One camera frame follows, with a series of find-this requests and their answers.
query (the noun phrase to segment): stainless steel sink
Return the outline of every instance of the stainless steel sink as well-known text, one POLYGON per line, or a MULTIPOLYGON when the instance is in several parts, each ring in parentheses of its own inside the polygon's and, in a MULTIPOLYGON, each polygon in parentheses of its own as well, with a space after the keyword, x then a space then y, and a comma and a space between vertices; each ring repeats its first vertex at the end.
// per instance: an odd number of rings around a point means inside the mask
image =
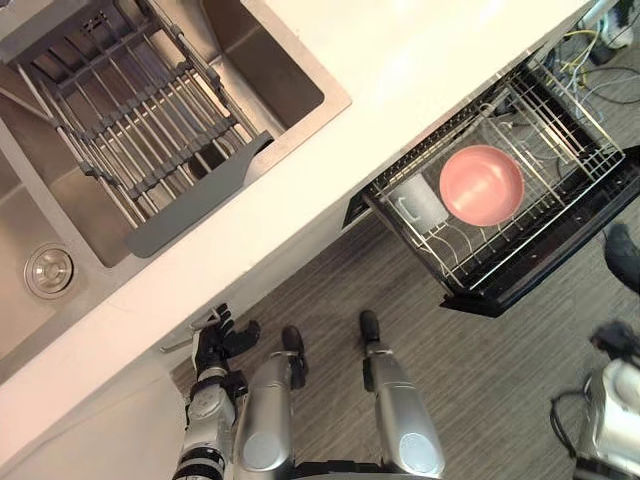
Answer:
POLYGON ((82 281, 78 277, 72 278, 68 286, 64 285, 64 295, 44 299, 27 286, 25 275, 31 272, 25 271, 25 267, 31 256, 43 246, 64 248, 62 243, 7 159, 0 154, 0 358, 72 301, 82 289, 82 281))
MULTIPOLYGON (((3 67, 0 78, 3 88, 32 98, 15 72, 3 67)), ((129 254, 124 238, 131 228, 95 180, 80 171, 51 125, 6 97, 0 97, 0 118, 6 119, 33 168, 102 263, 113 267, 124 259, 129 254)))
MULTIPOLYGON (((157 3, 218 72, 242 114, 275 139, 251 162, 244 187, 349 105, 346 93, 261 1, 157 3)), ((1 17, 0 9, 0 25, 6 20, 1 17)), ((171 48, 165 53, 170 58, 171 48)), ((131 253, 131 222, 108 189, 80 170, 17 65, 10 65, 0 66, 0 382, 154 258, 131 253), (34 291, 38 285, 44 294, 34 291)), ((244 188, 242 177, 240 183, 244 188)))

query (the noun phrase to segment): white mug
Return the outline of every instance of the white mug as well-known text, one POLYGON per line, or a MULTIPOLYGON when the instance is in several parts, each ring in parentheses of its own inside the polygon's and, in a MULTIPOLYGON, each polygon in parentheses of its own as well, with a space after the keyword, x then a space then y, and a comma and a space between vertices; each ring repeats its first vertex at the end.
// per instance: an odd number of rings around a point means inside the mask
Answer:
POLYGON ((449 218, 449 212, 420 173, 396 187, 389 198, 418 233, 425 233, 449 218))

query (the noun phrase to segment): drain strainer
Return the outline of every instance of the drain strainer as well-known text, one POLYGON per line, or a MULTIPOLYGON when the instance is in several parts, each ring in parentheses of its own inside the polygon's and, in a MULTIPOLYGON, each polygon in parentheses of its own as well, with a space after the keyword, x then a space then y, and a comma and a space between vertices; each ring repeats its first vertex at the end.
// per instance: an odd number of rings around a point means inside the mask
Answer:
POLYGON ((62 245, 47 244, 31 254, 24 267, 29 290, 40 298, 64 295, 73 278, 73 261, 62 245))

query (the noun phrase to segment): robot leg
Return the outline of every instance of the robot leg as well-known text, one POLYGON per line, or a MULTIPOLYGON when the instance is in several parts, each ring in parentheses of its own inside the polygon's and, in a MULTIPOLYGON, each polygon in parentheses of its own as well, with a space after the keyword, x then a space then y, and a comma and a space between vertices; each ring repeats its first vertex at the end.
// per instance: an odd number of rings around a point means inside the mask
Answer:
POLYGON ((294 327, 282 332, 284 351, 274 353, 249 382, 234 448, 234 478, 279 480, 293 468, 291 389, 304 386, 304 347, 294 327))
POLYGON ((444 456, 438 435, 420 394, 393 352, 380 341, 375 313, 360 314, 365 342, 365 388, 376 395, 376 421, 389 470, 441 478, 444 456))

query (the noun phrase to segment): pull-out drawer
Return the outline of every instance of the pull-out drawer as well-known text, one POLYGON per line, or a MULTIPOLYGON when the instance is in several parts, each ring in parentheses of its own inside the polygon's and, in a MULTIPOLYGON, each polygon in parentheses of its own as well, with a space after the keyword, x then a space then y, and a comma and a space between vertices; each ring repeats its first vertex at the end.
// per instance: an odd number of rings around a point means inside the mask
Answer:
POLYGON ((497 317, 639 192, 638 149, 620 149, 544 66, 529 63, 497 80, 379 175, 364 199, 443 285, 443 307, 497 317), (440 197, 447 160, 477 144, 495 146, 518 163, 525 188, 517 212, 490 227, 449 215, 419 231, 393 192, 422 175, 440 197))

